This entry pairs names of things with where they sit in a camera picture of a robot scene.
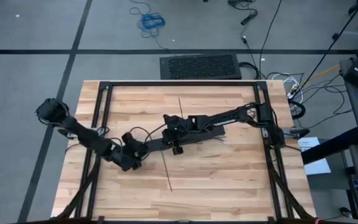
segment blue cable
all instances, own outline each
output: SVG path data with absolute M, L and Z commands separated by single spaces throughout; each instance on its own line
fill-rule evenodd
M 132 7 L 129 9 L 131 15 L 141 15 L 139 21 L 137 21 L 137 28 L 141 30 L 141 36 L 143 38 L 157 38 L 160 35 L 159 27 L 165 26 L 164 18 L 157 12 L 150 13 L 152 8 L 149 4 L 145 2 L 138 2 L 135 0 L 130 0 L 135 4 L 144 4 L 148 7 L 146 13 L 142 13 L 139 7 Z

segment desk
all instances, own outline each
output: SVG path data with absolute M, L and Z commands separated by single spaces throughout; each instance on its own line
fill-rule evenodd
M 81 90 L 75 117 L 85 126 L 91 126 L 98 86 L 99 81 L 86 81 Z M 279 126 L 292 127 L 283 83 L 267 81 L 267 86 Z M 251 101 L 254 92 L 248 86 L 117 86 L 112 91 L 107 137 L 120 137 L 134 126 L 153 130 L 163 123 L 163 114 L 181 116 L 182 110 L 184 117 L 211 115 Z M 151 153 L 140 169 L 127 172 L 102 161 L 93 219 L 102 215 L 106 220 L 265 221 L 274 216 L 260 129 L 233 123 L 225 130 L 224 142 L 212 139 L 186 145 L 179 156 L 163 152 L 172 192 L 162 153 Z M 146 137 L 138 129 L 132 133 L 137 139 Z M 161 132 L 152 135 L 160 136 Z M 294 140 L 287 144 L 298 146 Z M 52 216 L 63 210 L 78 189 L 85 154 L 82 146 L 67 152 Z M 300 153 L 284 148 L 282 157 L 290 190 L 315 216 Z M 279 197 L 285 215 L 280 190 Z

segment white cable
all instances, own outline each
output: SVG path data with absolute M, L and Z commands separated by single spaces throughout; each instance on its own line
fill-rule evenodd
M 275 75 L 272 77 L 272 80 L 274 80 L 275 77 L 277 77 L 277 76 L 279 76 L 279 75 L 283 75 L 283 74 L 285 74 L 285 75 L 290 75 L 289 73 L 277 73 L 277 74 L 275 74 Z M 284 83 L 294 82 L 295 85 L 299 86 L 298 81 L 297 81 L 292 75 L 289 76 L 288 78 L 284 79 L 283 82 L 284 82 Z M 299 103 L 302 103 L 302 102 L 303 102 L 303 92 L 302 92 L 302 90 L 300 91 L 300 93 L 301 93 L 301 101 L 299 101 Z

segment wire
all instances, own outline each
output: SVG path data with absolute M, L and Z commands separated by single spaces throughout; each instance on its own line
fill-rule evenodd
M 146 132 L 147 134 L 149 134 L 149 132 L 148 132 L 146 129 L 144 129 L 144 128 L 142 128 L 142 127 L 138 127 L 138 126 L 131 128 L 131 130 L 129 130 L 129 133 L 133 132 L 133 130 L 135 130 L 135 129 L 143 130 L 144 132 Z
M 291 112 L 296 112 L 296 114 L 291 114 L 292 119 L 300 119 L 306 114 L 306 107 L 303 106 L 303 104 L 300 104 L 293 99 L 288 99 L 288 104 L 297 106 L 295 108 L 295 111 L 291 111 Z
M 110 128 L 109 127 L 100 127 L 96 130 L 96 132 L 99 134 L 99 135 L 106 135 L 107 133 L 110 132 Z
M 110 139 L 110 140 L 112 140 L 112 139 L 118 140 L 118 141 L 119 141 L 119 145 L 121 146 L 121 148 L 123 147 L 121 139 L 119 139 L 119 138 L 109 138 L 109 139 Z
M 275 12 L 275 14 L 274 14 L 274 16 L 273 16 L 273 19 L 272 19 L 272 21 L 271 21 L 271 23 L 270 23 L 269 27 L 268 27 L 268 30 L 267 30 L 267 34 L 266 34 L 266 37 L 265 37 L 264 44 L 262 45 L 262 48 L 261 48 L 261 50 L 260 50 L 260 54 L 259 54 L 259 71 L 260 71 L 260 72 L 262 72 L 262 67 L 261 67 L 262 53 L 263 53 L 263 51 L 264 51 L 264 47 L 265 47 L 265 44 L 266 44 L 267 38 L 269 37 L 270 30 L 271 30 L 271 28 L 272 28 L 272 25 L 273 25 L 274 19 L 275 19 L 275 18 L 276 18 L 276 16 L 277 16 L 278 10 L 280 9 L 281 2 L 282 2 L 282 1 L 283 1 L 283 0 L 280 0 L 280 2 L 278 3 L 278 6 L 277 6 L 277 9 L 276 9 L 276 12 Z
M 309 79 L 309 82 L 312 81 L 312 80 L 314 80 L 314 79 L 316 79 L 316 78 L 318 78 L 318 77 L 325 76 L 325 75 L 327 75 L 328 73 L 330 73 L 331 71 L 333 71 L 333 70 L 335 70 L 335 69 L 337 69 L 337 68 L 340 68 L 340 66 L 339 66 L 339 65 L 335 65 L 335 66 L 333 66 L 332 68 L 329 68 L 329 69 L 327 69 L 327 70 L 325 70 L 325 71 L 323 71 L 323 72 L 321 72 L 321 73 L 315 75 L 313 78 L 310 78 L 310 79 Z M 301 84 L 306 83 L 306 82 L 302 82 L 302 78 L 303 78 L 303 75 L 302 75 L 301 78 L 300 78 L 300 83 L 301 83 Z
M 292 75 L 290 75 L 289 73 L 279 73 L 279 72 L 277 72 L 277 73 L 275 73 L 275 75 L 272 77 L 272 80 L 274 80 L 274 78 L 277 77 L 277 76 L 279 76 L 279 75 L 289 76 L 288 78 L 284 79 L 284 83 L 294 82 L 294 86 L 298 86 L 298 85 L 299 85 L 298 81 L 297 81 Z M 302 101 L 303 101 L 303 92 L 302 92 L 302 90 L 301 90 L 301 101 L 299 101 L 298 103 L 302 103 Z M 292 106 L 290 109 L 293 110 L 295 107 L 297 107 L 297 105 Z
M 273 112 L 273 115 L 274 115 L 274 122 L 276 123 L 276 126 L 278 127 L 277 114 L 276 114 L 276 112 L 273 110 L 273 108 L 271 108 L 271 109 L 272 109 L 272 112 Z
M 332 217 L 332 218 L 325 218 L 324 220 L 332 220 L 332 219 L 339 218 L 339 217 L 345 217 L 345 216 L 344 215 L 338 215 L 338 216 Z
M 246 10 L 246 11 L 257 11 L 256 9 L 249 9 L 249 4 L 255 2 L 255 0 L 227 0 L 227 3 L 232 6 L 234 9 Z
M 288 133 L 284 133 L 284 135 L 287 135 L 287 136 L 291 136 L 291 137 L 294 137 L 294 138 L 298 138 L 299 136 L 296 136 L 294 134 L 288 134 Z
M 258 70 L 258 67 L 256 67 L 255 65 L 249 63 L 249 62 L 240 62 L 239 63 L 239 67 L 245 67 L 245 68 L 252 68 L 255 70 L 255 80 L 259 80 L 260 79 L 260 73 Z
M 165 125 L 167 125 L 167 124 L 163 124 L 163 125 L 159 126 L 158 128 L 154 129 L 152 132 L 150 132 L 150 133 L 147 135 L 147 137 L 144 139 L 144 142 L 146 142 L 148 138 L 152 139 L 152 134 L 153 134 L 154 132 L 158 131 L 160 128 L 164 127 Z
M 321 57 L 320 61 L 317 63 L 316 67 L 313 69 L 313 71 L 310 73 L 309 77 L 306 79 L 306 81 L 302 84 L 302 86 L 298 89 L 298 91 L 296 91 L 294 93 L 294 97 L 300 92 L 300 90 L 306 85 L 306 83 L 308 83 L 308 81 L 310 80 L 310 78 L 313 76 L 313 74 L 315 73 L 315 71 L 317 70 L 317 68 L 320 66 L 321 62 L 323 62 L 324 58 L 327 56 L 328 52 L 331 50 L 331 48 L 334 46 L 334 44 L 336 43 L 336 41 L 340 38 L 340 36 L 342 35 L 342 33 L 345 31 L 346 27 L 349 25 L 349 23 L 353 20 L 354 16 L 357 14 L 358 12 L 358 6 L 357 9 L 355 9 L 355 11 L 353 12 L 352 16 L 349 18 L 349 20 L 346 22 L 345 26 L 342 28 L 342 30 L 340 31 L 340 33 L 338 34 L 337 38 L 334 39 L 334 41 L 332 42 L 332 44 L 328 47 L 327 51 L 324 53 L 324 55 Z
M 341 105 L 333 112 L 333 115 L 331 115 L 331 116 L 329 116 L 329 117 L 327 117 L 327 118 L 324 118 L 324 119 L 321 120 L 320 122 L 318 122 L 318 123 L 316 123 L 316 124 L 314 124 L 314 125 L 312 125 L 312 126 L 310 126 L 310 127 L 304 127 L 304 126 L 302 126 L 301 121 L 298 119 L 299 127 L 303 128 L 303 129 L 311 129 L 311 128 L 314 128 L 314 127 L 316 127 L 317 125 L 319 125 L 319 124 L 321 124 L 321 123 L 323 123 L 323 122 L 325 122 L 325 121 L 327 121 L 327 120 L 329 120 L 329 119 L 331 119 L 331 118 L 334 118 L 334 117 L 339 116 L 339 115 L 342 115 L 342 114 L 350 113 L 351 111 L 353 111 L 353 109 L 349 109 L 349 110 L 346 110 L 346 111 L 343 111 L 343 112 L 338 112 L 338 111 L 343 107 L 343 105 L 344 105 L 344 103 L 345 103 L 345 96 L 343 95 L 343 91 L 339 90 L 339 89 L 336 88 L 336 87 L 337 87 L 337 86 L 343 86 L 343 85 L 332 85 L 332 86 L 328 86 L 328 84 L 330 84 L 330 83 L 331 83 L 336 77 L 338 77 L 338 76 L 340 76 L 340 75 L 336 75 L 334 78 L 332 78 L 332 79 L 330 79 L 330 80 L 322 81 L 322 82 L 328 81 L 328 83 L 324 84 L 324 85 L 321 86 L 321 87 L 313 87 L 313 88 L 310 88 L 309 90 L 314 89 L 314 88 L 317 88 L 317 90 L 316 90 L 309 98 L 307 98 L 307 99 L 303 102 L 303 104 L 305 104 L 308 100 L 310 100 L 310 99 L 311 99 L 315 94 L 317 94 L 317 92 L 319 92 L 320 90 L 322 90 L 322 89 L 327 90 L 327 88 L 333 88 L 333 89 L 337 90 L 337 92 L 330 91 L 331 93 L 340 93 L 341 96 L 342 96 Z
M 140 19 L 137 21 L 137 28 L 141 30 L 140 36 L 145 39 L 153 38 L 158 47 L 168 50 L 171 54 L 175 55 L 170 49 L 161 46 L 160 42 L 158 42 L 160 28 L 165 26 L 165 19 L 158 12 L 151 13 L 152 8 L 150 4 L 146 2 L 139 2 L 135 0 L 130 0 L 130 2 L 147 6 L 146 13 L 143 13 L 139 7 L 132 7 L 129 9 L 129 14 L 134 16 L 140 15 Z
M 302 150 L 301 149 L 298 149 L 297 147 L 292 147 L 292 146 L 289 146 L 289 145 L 284 145 L 285 147 L 289 147 L 290 149 L 295 149 L 295 150 L 297 150 L 297 151 L 300 151 L 300 152 L 302 152 Z
M 294 76 L 294 75 L 304 75 L 305 73 L 302 72 L 302 73 L 281 73 L 281 72 L 270 72 L 268 75 L 267 75 L 267 79 L 269 79 L 269 77 L 273 74 L 280 74 L 280 75 L 285 75 L 285 76 Z
M 74 145 L 68 146 L 68 147 L 66 148 L 65 154 L 67 153 L 67 151 L 68 151 L 69 149 L 71 149 L 72 147 L 77 146 L 77 145 L 79 145 L 79 144 L 80 144 L 80 143 L 76 143 L 76 144 L 74 144 Z

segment black cable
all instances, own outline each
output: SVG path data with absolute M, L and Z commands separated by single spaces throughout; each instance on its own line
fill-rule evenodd
M 320 90 L 322 90 L 322 89 L 327 90 L 327 88 L 333 88 L 333 89 L 337 90 L 337 92 L 335 92 L 335 91 L 329 91 L 329 92 L 331 92 L 331 93 L 340 93 L 340 94 L 341 94 L 341 96 L 342 96 L 341 105 L 333 112 L 333 115 L 331 115 L 331 116 L 329 116 L 329 117 L 327 117 L 327 118 L 324 118 L 324 119 L 321 120 L 320 122 L 318 122 L 318 123 L 316 123 L 316 124 L 314 124 L 314 125 L 312 125 L 312 126 L 310 126 L 310 127 L 304 127 L 304 126 L 302 126 L 301 121 L 298 119 L 298 125 L 299 125 L 299 127 L 303 128 L 303 129 L 311 129 L 311 128 L 314 128 L 314 127 L 316 127 L 317 125 L 319 125 L 319 124 L 321 124 L 321 123 L 323 123 L 323 122 L 325 122 L 325 121 L 327 121 L 327 120 L 329 120 L 329 119 L 331 119 L 331 118 L 334 118 L 334 117 L 339 116 L 339 115 L 342 115 L 342 114 L 350 113 L 350 112 L 353 110 L 353 109 L 349 109 L 349 110 L 346 110 L 346 111 L 343 111 L 343 112 L 339 112 L 339 113 L 338 113 L 338 111 L 343 107 L 343 105 L 344 105 L 344 103 L 345 103 L 345 96 L 343 95 L 343 91 L 339 90 L 339 89 L 336 88 L 336 87 L 337 87 L 337 86 L 343 86 L 343 85 L 331 85 L 331 86 L 328 86 L 328 85 L 329 85 L 336 77 L 338 77 L 338 76 L 340 76 L 340 75 L 336 75 L 334 78 L 332 78 L 332 79 L 330 79 L 330 80 L 324 80 L 324 81 L 319 82 L 318 84 L 320 84 L 320 83 L 322 83 L 322 82 L 328 81 L 328 83 L 324 84 L 324 85 L 321 86 L 321 87 L 313 87 L 313 88 L 310 88 L 310 87 L 309 87 L 309 89 L 307 89 L 306 91 L 309 91 L 309 90 L 312 90 L 312 89 L 315 89 L 315 88 L 317 88 L 317 90 L 316 90 L 311 96 L 309 96 L 309 98 L 307 98 L 307 99 L 303 102 L 303 104 L 306 103 L 308 100 L 310 100 L 313 96 L 315 96 L 315 94 L 317 94 L 317 92 L 319 92 Z
M 308 81 L 310 80 L 310 78 L 313 76 L 313 74 L 315 73 L 315 71 L 317 70 L 317 68 L 320 66 L 321 62 L 323 62 L 324 58 L 327 56 L 328 52 L 331 50 L 331 48 L 334 46 L 334 44 L 336 43 L 336 41 L 340 38 L 340 36 L 342 35 L 342 33 L 345 31 L 346 27 L 349 25 L 349 23 L 353 20 L 354 16 L 357 14 L 358 12 L 358 6 L 357 9 L 355 9 L 355 11 L 353 12 L 352 16 L 349 18 L 349 20 L 346 22 L 345 26 L 342 28 L 342 30 L 340 31 L 340 33 L 338 34 L 337 38 L 332 42 L 332 44 L 329 46 L 329 48 L 327 49 L 327 51 L 325 52 L 325 54 L 321 57 L 321 60 L 317 63 L 316 67 L 313 69 L 313 71 L 310 73 L 309 77 L 306 79 L 306 81 L 303 83 L 303 85 L 294 93 L 294 97 L 300 92 L 300 90 L 308 83 Z
M 243 11 L 249 11 L 250 14 L 254 13 L 255 16 L 258 14 L 258 10 L 256 9 L 251 9 L 249 7 L 250 3 L 255 2 L 255 0 L 253 1 L 249 1 L 249 0 L 227 0 L 227 3 L 233 7 L 234 9 L 238 9 L 238 10 L 243 10 Z
M 164 127 L 165 125 L 167 125 L 167 124 L 163 124 L 163 125 L 159 126 L 158 128 L 154 129 L 152 132 L 150 132 L 150 133 L 147 135 L 147 137 L 144 139 L 144 142 L 147 142 L 147 139 L 148 139 L 148 138 L 151 139 L 152 134 L 153 134 L 154 132 L 158 131 L 160 128 Z
M 248 50 L 251 50 L 251 47 L 249 47 L 249 44 L 248 44 L 248 41 L 245 40 L 245 45 L 248 47 Z M 254 59 L 254 55 L 251 54 L 251 58 L 252 58 L 252 62 L 254 63 L 255 67 L 256 67 L 256 62 L 255 62 L 255 59 Z
M 338 216 L 332 217 L 332 218 L 325 218 L 324 220 L 332 220 L 332 219 L 334 219 L 334 218 L 339 218 L 339 217 L 344 217 L 344 215 L 338 215 Z
M 319 92 L 320 90 L 322 90 L 324 87 L 328 86 L 328 84 L 330 84 L 331 82 L 333 82 L 334 79 L 335 79 L 336 77 L 339 77 L 339 76 L 340 76 L 340 74 L 336 75 L 334 78 L 330 79 L 330 80 L 328 81 L 328 83 L 324 84 L 322 87 L 318 87 L 317 90 L 316 90 L 311 96 L 309 96 L 309 98 L 307 98 L 306 100 L 304 100 L 304 101 L 302 102 L 302 104 L 304 104 L 304 103 L 306 103 L 308 100 L 310 100 L 313 96 L 315 96 L 315 94 L 317 94 L 317 92 Z
M 144 129 L 144 128 L 142 128 L 142 127 L 138 127 L 138 126 L 131 128 L 131 130 L 129 130 L 129 134 L 130 134 L 131 132 L 133 132 L 133 130 L 135 130 L 135 129 L 143 130 L 144 132 L 146 132 L 146 134 L 149 134 L 149 132 L 148 132 L 146 129 Z
M 294 138 L 298 138 L 299 136 L 296 136 L 294 134 L 288 134 L 288 133 L 284 133 L 284 135 L 287 135 L 287 136 L 291 136 L 291 137 L 294 137 Z
M 260 54 L 259 54 L 259 72 L 262 72 L 262 67 L 261 67 L 262 53 L 263 53 L 263 51 L 264 51 L 264 47 L 265 47 L 265 44 L 266 44 L 267 38 L 269 37 L 270 30 L 271 30 L 271 28 L 272 28 L 272 25 L 273 25 L 274 19 L 275 19 L 275 18 L 276 18 L 276 16 L 277 16 L 278 10 L 280 9 L 281 2 L 282 2 L 282 1 L 283 1 L 283 0 L 280 0 L 280 2 L 278 3 L 278 6 L 277 6 L 277 9 L 276 9 L 276 12 L 275 12 L 275 14 L 274 14 L 274 16 L 273 16 L 273 19 L 272 19 L 272 21 L 271 21 L 271 23 L 270 23 L 269 27 L 268 27 L 268 30 L 267 30 L 267 34 L 266 34 L 266 37 L 265 37 L 264 44 L 262 45 L 262 48 L 261 48 L 261 50 L 260 50 Z
M 121 141 L 121 139 L 119 139 L 119 138 L 109 138 L 110 140 L 118 140 L 119 141 L 119 145 L 121 146 L 121 148 L 123 147 L 123 145 L 122 145 L 122 141 Z
M 274 115 L 274 123 L 275 123 L 276 126 L 278 127 L 277 114 L 276 114 L 276 112 L 273 110 L 273 108 L 271 108 L 271 109 L 272 109 L 272 112 L 273 112 L 273 115 Z
M 71 200 L 71 202 L 65 207 L 65 209 L 62 211 L 61 214 L 57 215 L 56 219 L 62 219 L 62 218 L 68 218 L 71 213 L 73 213 L 75 207 L 77 206 L 80 199 L 84 196 L 84 193 L 86 189 L 89 187 L 89 185 L 92 183 L 92 181 L 97 177 L 97 168 L 96 165 L 93 165 L 93 168 L 91 172 L 86 177 L 84 183 L 80 185 L 80 188 L 78 189 L 77 193 Z
M 298 149 L 297 147 L 292 147 L 292 146 L 289 146 L 289 145 L 284 145 L 285 147 L 289 147 L 290 149 L 295 149 L 295 150 L 297 150 L 297 151 L 300 151 L 300 152 L 302 152 L 302 150 L 301 149 Z
M 298 120 L 299 127 L 303 128 L 303 129 L 311 129 L 311 128 L 314 128 L 314 127 L 316 127 L 317 125 L 319 125 L 319 124 L 321 124 L 321 123 L 323 123 L 323 122 L 325 122 L 325 121 L 327 121 L 327 120 L 329 120 L 329 119 L 331 119 L 331 118 L 333 118 L 333 117 L 336 117 L 336 116 L 342 115 L 342 114 L 346 114 L 346 113 L 349 113 L 349 112 L 351 112 L 351 111 L 353 111 L 353 109 L 350 109 L 350 110 L 345 111 L 345 112 L 342 112 L 342 113 L 334 114 L 334 115 L 329 116 L 329 117 L 323 119 L 322 121 L 318 122 L 317 124 L 314 124 L 314 125 L 312 125 L 312 126 L 310 126 L 310 127 L 303 127 L 303 126 L 301 125 L 301 123 L 300 123 L 300 120 Z
M 259 70 L 258 70 L 258 68 L 257 68 L 255 65 L 253 65 L 253 64 L 251 64 L 251 63 L 249 63 L 249 62 L 240 62 L 240 63 L 239 63 L 239 67 L 240 67 L 240 68 L 241 68 L 241 67 L 244 67 L 244 68 L 252 68 L 252 69 L 254 69 L 254 70 L 255 70 L 255 80 L 259 80 L 259 79 L 260 79 Z
M 72 146 L 68 146 L 68 147 L 66 148 L 65 154 L 67 153 L 67 151 L 68 151 L 69 149 L 71 149 L 72 147 L 77 146 L 77 145 L 79 145 L 79 144 L 81 144 L 81 143 L 76 143 L 76 144 L 74 144 L 74 145 L 72 145 Z
M 109 128 L 109 127 L 105 127 L 105 128 L 100 127 L 100 128 L 98 128 L 98 129 L 96 130 L 96 132 L 97 132 L 99 135 L 105 135 L 105 134 L 107 134 L 107 133 L 110 132 L 110 128 Z
M 295 108 L 300 108 L 301 112 L 297 113 L 297 114 L 292 114 L 292 119 L 300 119 L 301 117 L 303 117 L 306 114 L 306 107 L 303 106 L 303 104 L 294 101 L 293 99 L 288 99 L 288 104 L 289 105 L 294 105 L 296 106 Z

